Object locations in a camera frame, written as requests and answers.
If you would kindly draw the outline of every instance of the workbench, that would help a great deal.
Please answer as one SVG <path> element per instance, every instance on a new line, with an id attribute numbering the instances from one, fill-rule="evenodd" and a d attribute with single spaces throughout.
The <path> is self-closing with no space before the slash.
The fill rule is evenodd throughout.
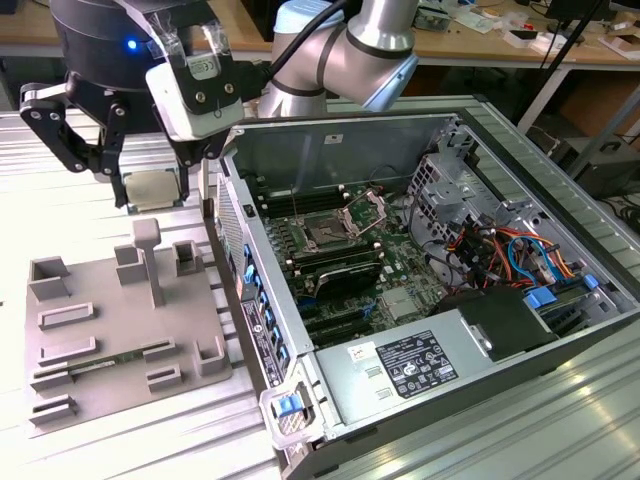
<path id="1" fill-rule="evenodd" d="M 265 42 L 256 29 L 241 0 L 211 0 L 216 15 L 224 26 L 234 58 L 237 60 L 270 59 L 271 44 Z M 497 2 L 484 0 L 482 4 Z M 514 0 L 492 7 L 505 13 L 525 12 L 529 22 L 546 31 L 550 20 Z M 514 48 L 502 39 L 498 31 L 482 35 L 458 23 L 452 23 L 449 33 L 433 33 L 414 29 L 415 53 L 421 65 L 532 68 L 540 67 L 543 55 L 531 49 Z M 632 62 L 609 50 L 598 41 L 597 33 L 585 34 L 584 44 L 574 47 L 565 62 L 553 74 L 537 99 L 522 118 L 523 131 L 533 124 L 553 94 L 572 70 L 640 71 L 640 62 Z M 205 48 L 204 38 L 195 39 L 196 48 Z M 12 16 L 0 16 L 0 57 L 33 56 L 60 57 L 53 20 L 49 9 L 25 0 L 20 11 Z"/>
<path id="2" fill-rule="evenodd" d="M 640 276 L 637 251 L 621 247 L 621 236 L 599 219 L 604 208 L 570 194 L 557 168 L 535 167 L 541 153 L 526 139 L 516 141 L 505 119 L 472 97 L 422 99 L 424 105 L 473 112 L 518 161 L 584 225 L 603 246 Z M 336 103 L 332 110 L 352 106 Z M 406 105 L 397 105 L 398 109 Z M 82 113 L 69 123 L 95 141 L 96 126 Z M 161 134 L 127 138 L 124 171 L 174 166 Z M 481 168 L 502 192 L 514 181 L 482 158 Z M 217 165 L 206 182 L 214 194 Z M 69 173 L 16 113 L 0 112 L 0 478 L 280 478 L 276 454 L 263 425 L 239 336 L 223 294 L 218 262 L 199 209 L 197 174 L 183 207 L 155 212 L 166 248 L 193 240 L 204 254 L 212 295 L 223 323 L 233 376 L 222 383 L 119 412 L 53 434 L 28 439 L 22 400 L 24 299 L 29 259 L 60 255 L 69 264 L 108 258 L 126 243 L 131 221 L 113 206 L 113 192 L 89 172 Z M 606 339 L 555 372 L 364 455 L 327 480 L 411 478 L 638 478 L 640 462 L 640 322 Z"/>

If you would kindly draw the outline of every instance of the green circuit board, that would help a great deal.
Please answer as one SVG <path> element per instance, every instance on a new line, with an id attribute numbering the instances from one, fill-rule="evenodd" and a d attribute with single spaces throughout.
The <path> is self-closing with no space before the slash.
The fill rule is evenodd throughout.
<path id="1" fill-rule="evenodd" d="M 361 198 L 349 207 L 351 225 L 360 232 L 381 218 L 379 205 L 368 201 L 366 192 L 349 192 L 352 198 Z M 446 294 L 442 280 L 447 279 L 439 278 L 426 264 L 424 253 L 406 232 L 397 210 L 384 198 L 382 203 L 386 218 L 359 236 L 350 234 L 341 209 L 263 219 L 305 324 L 313 326 L 315 322 L 361 311 L 365 312 L 371 331 L 384 331 L 424 318 Z M 380 275 L 375 283 L 353 295 L 316 300 L 314 281 L 324 270 L 296 275 L 286 269 L 287 259 L 373 243 L 379 244 L 375 262 L 382 264 Z M 343 266 L 336 262 L 326 270 Z"/>

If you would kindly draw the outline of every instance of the gray fixture plate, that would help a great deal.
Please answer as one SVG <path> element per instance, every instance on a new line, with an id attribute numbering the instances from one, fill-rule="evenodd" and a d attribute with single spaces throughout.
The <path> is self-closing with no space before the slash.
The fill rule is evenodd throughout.
<path id="1" fill-rule="evenodd" d="M 120 286 L 115 258 L 69 266 L 70 275 L 63 280 L 70 297 L 37 304 L 34 294 L 27 289 L 27 405 L 31 408 L 65 394 L 70 395 L 77 405 L 75 415 L 42 423 L 33 428 L 32 436 L 220 382 L 231 376 L 232 367 L 206 272 L 176 277 L 171 250 L 155 252 L 155 257 L 166 299 L 166 305 L 155 310 L 151 304 L 149 282 Z M 39 313 L 88 302 L 93 302 L 95 318 L 44 331 L 38 327 Z M 139 349 L 167 338 L 175 340 L 178 351 L 151 361 L 137 359 L 89 371 L 75 376 L 73 383 L 40 392 L 29 385 L 32 372 L 41 368 L 37 363 L 41 348 L 46 351 L 48 347 L 76 344 L 90 337 L 95 337 L 98 353 L 69 360 L 71 369 L 79 363 Z M 196 341 L 207 358 L 220 353 L 217 352 L 217 342 L 222 346 L 225 359 L 219 371 L 198 375 L 194 365 Z M 147 372 L 173 365 L 179 365 L 182 381 L 174 386 L 171 385 L 175 382 L 167 382 L 166 388 L 150 392 Z"/>

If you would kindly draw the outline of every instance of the blue tab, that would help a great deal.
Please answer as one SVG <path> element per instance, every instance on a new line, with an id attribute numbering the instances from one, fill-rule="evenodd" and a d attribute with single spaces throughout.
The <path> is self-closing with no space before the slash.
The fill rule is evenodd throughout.
<path id="1" fill-rule="evenodd" d="M 274 327 L 273 334 L 271 335 L 271 343 L 273 343 L 277 347 L 281 342 L 282 334 L 280 333 L 280 329 L 278 327 Z"/>
<path id="2" fill-rule="evenodd" d="M 584 276 L 584 284 L 589 287 L 590 290 L 594 290 L 598 288 L 600 282 L 598 282 L 598 279 L 596 277 L 589 273 Z"/>
<path id="3" fill-rule="evenodd" d="M 256 267 L 254 267 L 253 265 L 249 265 L 247 267 L 247 271 L 244 272 L 244 283 L 251 283 L 253 282 L 253 277 L 256 274 Z"/>
<path id="4" fill-rule="evenodd" d="M 276 415 L 278 418 L 293 415 L 294 413 L 304 410 L 302 399 L 299 395 L 289 395 L 288 397 L 282 397 L 275 404 Z"/>
<path id="5" fill-rule="evenodd" d="M 284 345 L 280 347 L 280 360 L 285 368 L 289 365 L 289 352 L 287 352 L 287 347 Z"/>
<path id="6" fill-rule="evenodd" d="M 550 303 L 558 300 L 556 296 L 551 293 L 548 287 L 540 287 L 529 292 L 529 295 L 526 297 L 527 302 L 533 308 L 544 307 L 545 305 L 549 305 Z"/>
<path id="7" fill-rule="evenodd" d="M 267 320 L 267 328 L 271 330 L 276 323 L 276 317 L 270 308 L 267 308 L 264 312 L 264 318 Z"/>

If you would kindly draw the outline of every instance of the sticker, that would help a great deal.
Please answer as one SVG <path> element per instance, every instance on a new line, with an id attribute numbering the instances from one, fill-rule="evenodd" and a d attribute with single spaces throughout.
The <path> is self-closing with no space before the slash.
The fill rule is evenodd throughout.
<path id="1" fill-rule="evenodd" d="M 210 53 L 189 57 L 189 71 L 196 80 L 206 80 L 218 75 L 218 60 Z"/>
<path id="2" fill-rule="evenodd" d="M 254 301 L 242 303 L 242 310 L 244 311 L 244 317 L 249 326 L 251 339 L 253 340 L 260 363 L 262 364 L 266 380 L 270 387 L 276 387 L 282 383 L 283 375 L 280 372 L 278 362 L 273 356 L 269 332 L 266 328 L 262 327 L 260 314 Z"/>
<path id="3" fill-rule="evenodd" d="M 349 352 L 349 355 L 351 355 L 351 360 L 355 363 L 360 360 L 375 357 L 376 344 L 373 342 L 361 343 L 360 345 L 354 345 L 353 347 L 347 348 L 347 351 Z"/>
<path id="4" fill-rule="evenodd" d="M 376 348 L 376 352 L 402 398 L 411 398 L 458 378 L 431 330 L 388 343 Z"/>

